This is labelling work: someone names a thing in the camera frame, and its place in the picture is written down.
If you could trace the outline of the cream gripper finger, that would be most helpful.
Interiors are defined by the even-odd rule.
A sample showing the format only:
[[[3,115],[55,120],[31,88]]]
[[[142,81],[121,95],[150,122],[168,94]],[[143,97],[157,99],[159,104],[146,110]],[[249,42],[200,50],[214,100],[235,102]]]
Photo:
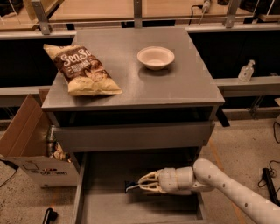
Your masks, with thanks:
[[[138,180],[139,185],[157,183],[157,182],[158,182],[158,172],[157,171],[152,171],[152,172],[142,176]]]
[[[162,187],[158,183],[139,184],[138,186],[145,191],[164,193]]]

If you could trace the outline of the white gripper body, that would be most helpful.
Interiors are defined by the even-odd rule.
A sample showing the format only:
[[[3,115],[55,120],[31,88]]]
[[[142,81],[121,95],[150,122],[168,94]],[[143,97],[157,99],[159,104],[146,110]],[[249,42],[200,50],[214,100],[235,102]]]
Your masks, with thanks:
[[[159,189],[168,194],[190,194],[195,178],[191,167],[164,168],[157,172]]]

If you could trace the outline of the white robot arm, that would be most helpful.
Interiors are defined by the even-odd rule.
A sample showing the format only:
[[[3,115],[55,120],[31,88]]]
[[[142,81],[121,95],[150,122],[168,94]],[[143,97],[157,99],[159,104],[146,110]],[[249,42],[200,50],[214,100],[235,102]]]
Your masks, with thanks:
[[[280,206],[230,178],[204,158],[197,159],[193,167],[164,168],[148,173],[138,180],[138,186],[169,194],[218,189],[256,224],[280,224]]]

